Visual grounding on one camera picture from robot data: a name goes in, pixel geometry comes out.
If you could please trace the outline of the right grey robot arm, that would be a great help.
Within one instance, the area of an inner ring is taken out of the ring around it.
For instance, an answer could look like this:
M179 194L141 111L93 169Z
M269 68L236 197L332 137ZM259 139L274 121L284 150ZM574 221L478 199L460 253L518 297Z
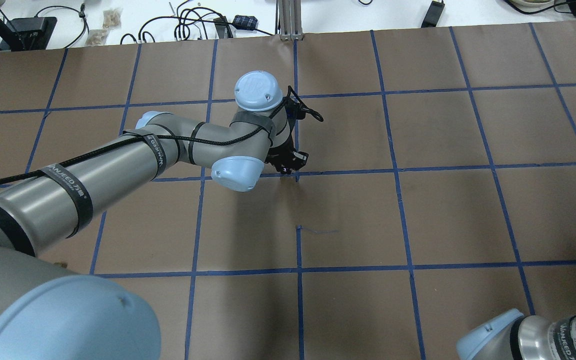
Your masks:
M576 360L576 315L550 321L510 309L455 345L461 360Z

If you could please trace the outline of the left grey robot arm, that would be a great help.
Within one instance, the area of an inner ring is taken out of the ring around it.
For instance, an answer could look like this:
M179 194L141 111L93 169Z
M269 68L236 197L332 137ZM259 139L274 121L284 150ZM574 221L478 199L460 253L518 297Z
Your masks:
M228 126L148 111L105 146L0 178L0 360L160 358L160 324L141 296L38 255L179 162L210 169L236 192L251 191L265 164L281 174L304 167L295 123L323 117L267 71L245 73L233 93Z

